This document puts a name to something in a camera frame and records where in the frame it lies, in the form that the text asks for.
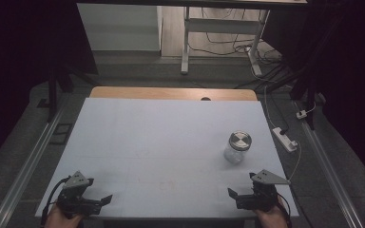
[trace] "black curtain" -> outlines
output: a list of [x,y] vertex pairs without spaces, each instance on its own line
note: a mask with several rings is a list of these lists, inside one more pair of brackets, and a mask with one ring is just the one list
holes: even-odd
[[365,1],[353,1],[320,56],[324,114],[365,164]]
[[0,146],[29,103],[32,87],[67,64],[97,73],[71,1],[0,1]]

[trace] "jar lid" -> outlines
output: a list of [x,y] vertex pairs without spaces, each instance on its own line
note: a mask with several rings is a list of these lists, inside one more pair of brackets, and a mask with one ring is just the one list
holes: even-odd
[[235,149],[239,151],[245,151],[250,148],[251,137],[248,133],[243,131],[235,131],[230,135],[229,143]]

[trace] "wall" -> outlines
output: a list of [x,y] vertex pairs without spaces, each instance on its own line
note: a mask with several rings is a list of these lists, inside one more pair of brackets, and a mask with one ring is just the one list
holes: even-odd
[[92,50],[160,50],[161,8],[78,4]]

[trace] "white table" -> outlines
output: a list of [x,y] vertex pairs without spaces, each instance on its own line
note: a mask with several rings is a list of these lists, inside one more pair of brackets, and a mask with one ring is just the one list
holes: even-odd
[[[236,130],[253,140],[239,165],[222,154]],[[114,195],[99,218],[249,219],[227,187],[250,194],[248,173],[261,169],[284,177],[260,102],[87,98],[36,216],[80,170],[95,179],[85,198]],[[298,216],[290,188],[277,189]]]

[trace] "electrical outlet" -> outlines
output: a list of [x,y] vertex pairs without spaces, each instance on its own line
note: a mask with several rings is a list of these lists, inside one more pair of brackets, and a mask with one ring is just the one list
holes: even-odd
[[298,117],[299,120],[303,119],[303,118],[307,117],[307,112],[305,110],[302,110],[300,112],[297,112],[296,116]]
[[280,143],[287,150],[287,152],[293,152],[298,149],[298,143],[296,141],[290,141],[286,134],[280,135],[280,127],[272,129],[274,135],[279,139]]

